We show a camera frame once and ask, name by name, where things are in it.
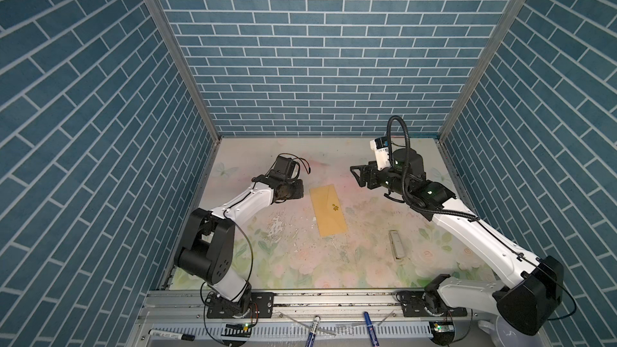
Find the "floral tablecloth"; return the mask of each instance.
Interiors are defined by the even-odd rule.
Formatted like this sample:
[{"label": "floral tablecloth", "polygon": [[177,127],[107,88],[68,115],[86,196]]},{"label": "floral tablecloth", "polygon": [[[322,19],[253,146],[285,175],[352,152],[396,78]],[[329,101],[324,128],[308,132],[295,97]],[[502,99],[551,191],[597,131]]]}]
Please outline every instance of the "floral tablecloth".
[{"label": "floral tablecloth", "polygon": [[[412,139],[425,162],[427,178],[454,190],[437,147],[429,138]],[[404,204],[383,197],[384,190],[359,188],[349,166],[374,160],[366,138],[224,139],[200,207],[218,206],[266,172],[278,153],[306,158],[304,197],[273,204],[244,224],[254,251],[254,289],[424,287],[436,275],[494,280],[490,268],[458,239]],[[320,237],[309,189],[333,183],[348,231]],[[406,257],[395,261],[389,231],[398,230]],[[246,276],[251,252],[236,232],[233,267]],[[171,289],[199,289],[202,280],[181,269]]]}]

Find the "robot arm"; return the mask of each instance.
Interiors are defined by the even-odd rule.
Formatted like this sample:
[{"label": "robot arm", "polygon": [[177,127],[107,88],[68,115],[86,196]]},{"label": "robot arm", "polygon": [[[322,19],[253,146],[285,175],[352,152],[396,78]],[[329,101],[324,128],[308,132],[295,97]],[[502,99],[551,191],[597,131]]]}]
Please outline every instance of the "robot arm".
[{"label": "robot arm", "polygon": [[[407,146],[393,153],[389,146],[392,120],[400,121]],[[442,314],[452,308],[466,307],[490,312],[501,315],[520,332],[535,335],[561,303],[563,266],[551,256],[541,259],[521,248],[476,217],[448,188],[427,180],[422,157],[408,143],[405,122],[392,117],[388,122],[388,136],[371,143],[377,161],[351,166],[358,185],[386,188],[385,197],[408,204],[427,220],[448,230],[501,279],[487,283],[440,275],[425,288],[428,310]],[[403,199],[391,197],[392,192]]]},{"label": "robot arm", "polygon": [[[240,228],[272,203],[303,197],[299,172],[298,162],[278,156],[270,170],[253,178],[251,186],[238,196],[209,211],[196,209],[189,216],[174,264],[204,279],[225,299],[231,314],[245,313],[251,300],[251,284],[231,268],[236,226]],[[210,234],[210,242],[203,239]]]}]

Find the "metal grate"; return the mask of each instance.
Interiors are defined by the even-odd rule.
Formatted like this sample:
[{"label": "metal grate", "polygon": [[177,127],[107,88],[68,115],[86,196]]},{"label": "metal grate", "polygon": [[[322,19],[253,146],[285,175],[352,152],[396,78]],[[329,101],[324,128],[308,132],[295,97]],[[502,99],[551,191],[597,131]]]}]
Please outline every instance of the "metal grate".
[{"label": "metal grate", "polygon": [[[189,334],[195,335],[196,340],[205,340],[209,339],[209,336],[205,333],[205,329],[203,327],[181,327],[178,324],[154,324],[153,328],[158,330],[179,332],[181,334]],[[320,328],[328,330],[330,332],[335,332],[337,335],[329,335],[324,333],[319,333],[318,337],[320,339],[365,339],[368,337],[366,333],[365,325],[357,325],[354,327],[349,327],[345,323],[331,323],[331,322],[321,322]],[[403,321],[403,322],[388,322],[387,324],[382,324],[380,326],[376,326],[377,336],[380,338],[432,338],[433,335],[430,331],[429,323],[424,321]],[[209,324],[208,331],[212,334],[212,336],[216,338],[221,337],[221,333],[225,332],[226,335],[234,335],[238,334],[240,331],[230,330],[229,328],[225,328],[223,324]],[[257,327],[253,328],[251,334],[252,342],[272,342],[276,340],[277,342],[296,342],[301,340],[306,340],[309,335],[309,330],[294,323],[294,322],[276,322],[276,323],[265,323],[258,324]],[[236,339],[233,336],[225,337],[229,340]]]}]

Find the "brick wall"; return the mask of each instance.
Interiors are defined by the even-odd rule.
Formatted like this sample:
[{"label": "brick wall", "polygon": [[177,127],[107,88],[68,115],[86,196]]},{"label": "brick wall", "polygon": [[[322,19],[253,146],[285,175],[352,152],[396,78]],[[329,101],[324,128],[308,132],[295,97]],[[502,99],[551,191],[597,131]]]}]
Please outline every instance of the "brick wall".
[{"label": "brick wall", "polygon": [[0,346],[125,342],[210,146],[142,0],[0,0]]},{"label": "brick wall", "polygon": [[527,0],[446,140],[478,213],[566,266],[579,312],[548,322],[554,345],[617,336],[616,16],[617,0]]},{"label": "brick wall", "polygon": [[507,0],[161,0],[224,135],[435,137]]}]

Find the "black bracket plate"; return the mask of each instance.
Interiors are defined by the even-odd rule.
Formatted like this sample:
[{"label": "black bracket plate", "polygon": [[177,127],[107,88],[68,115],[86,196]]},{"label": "black bracket plate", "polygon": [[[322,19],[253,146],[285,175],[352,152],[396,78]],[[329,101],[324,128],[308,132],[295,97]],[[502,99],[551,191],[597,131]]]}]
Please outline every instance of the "black bracket plate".
[{"label": "black bracket plate", "polygon": [[[257,305],[259,318],[269,319],[272,317],[272,307],[274,305],[273,292],[251,292],[251,304],[249,304],[249,307],[254,308],[253,303]],[[216,300],[216,297],[212,298],[206,313],[208,319],[237,319],[232,315],[231,312],[225,311],[225,308],[220,301]],[[251,313],[249,312],[244,316],[244,319],[249,319],[250,317]]]},{"label": "black bracket plate", "polygon": [[[403,316],[405,317],[426,317],[426,316],[446,316],[447,314],[432,314],[426,310],[426,304],[422,296],[424,290],[418,291],[398,291],[397,298],[403,307]],[[467,310],[457,307],[450,310],[452,317],[466,317]]]}]

